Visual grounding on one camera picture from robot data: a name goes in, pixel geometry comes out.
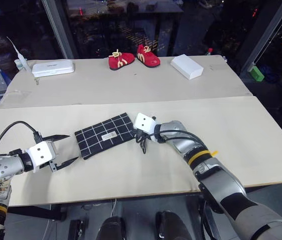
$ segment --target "red sneaker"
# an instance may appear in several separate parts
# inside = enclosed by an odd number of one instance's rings
[[[109,56],[109,66],[111,70],[118,70],[121,67],[124,67],[126,65],[131,64],[134,62],[134,55],[131,53],[121,53],[117,49],[115,52],[112,53],[111,56]]]
[[[149,68],[157,67],[161,62],[148,46],[139,45],[137,48],[137,59]]]

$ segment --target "white table surface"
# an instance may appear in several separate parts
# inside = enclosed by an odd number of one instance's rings
[[[161,57],[161,65],[145,67],[138,59],[117,71],[108,59],[74,60],[75,72],[34,77],[19,72],[8,86],[0,108],[46,107],[80,104],[145,103],[252,96],[240,78],[219,55],[191,57],[204,67],[203,74],[187,80],[170,62]],[[47,60],[33,60],[35,63]]]
[[[61,163],[79,154],[75,131],[123,112],[132,120],[142,112],[160,122],[181,121],[210,151],[219,151],[216,157],[246,187],[282,183],[282,130],[253,96],[0,109],[0,133],[23,120],[43,136],[71,135],[56,142]],[[32,133],[18,125],[3,138],[0,153],[32,145]],[[144,155],[133,140],[55,173],[45,167],[15,176],[11,184],[11,206],[198,190],[190,168],[169,145],[148,141]]]

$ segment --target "floor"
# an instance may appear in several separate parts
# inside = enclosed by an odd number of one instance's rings
[[[282,216],[282,184],[252,191],[248,193],[248,197],[253,201],[267,205]],[[196,199],[197,196],[194,195],[119,199],[113,215],[125,219],[128,239],[154,240],[156,212],[170,210],[180,216],[193,240],[201,240]],[[113,204],[113,201],[108,201],[69,205],[66,207],[67,218],[62,222],[8,213],[4,239],[67,240],[70,221],[80,219],[86,223],[84,238],[82,239],[95,240],[101,224],[110,217]],[[221,237],[219,240],[239,240],[223,214],[214,213],[213,216]]]

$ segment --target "green object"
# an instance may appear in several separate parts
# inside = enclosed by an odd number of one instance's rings
[[[257,82],[261,82],[265,78],[257,66],[254,66],[252,68],[252,70],[250,71],[250,74]]]

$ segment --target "shoelace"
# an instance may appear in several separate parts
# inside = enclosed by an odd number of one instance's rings
[[[119,57],[119,56],[121,56],[121,55],[122,55],[122,53],[119,52],[119,49],[117,49],[117,50],[114,51],[114,52],[112,53],[112,55],[110,55],[109,57],[115,57],[115,58],[117,58],[117,57]]]
[[[144,52],[145,53],[148,53],[148,52],[150,52],[151,51],[151,49],[150,49],[150,47],[149,46],[144,46]]]

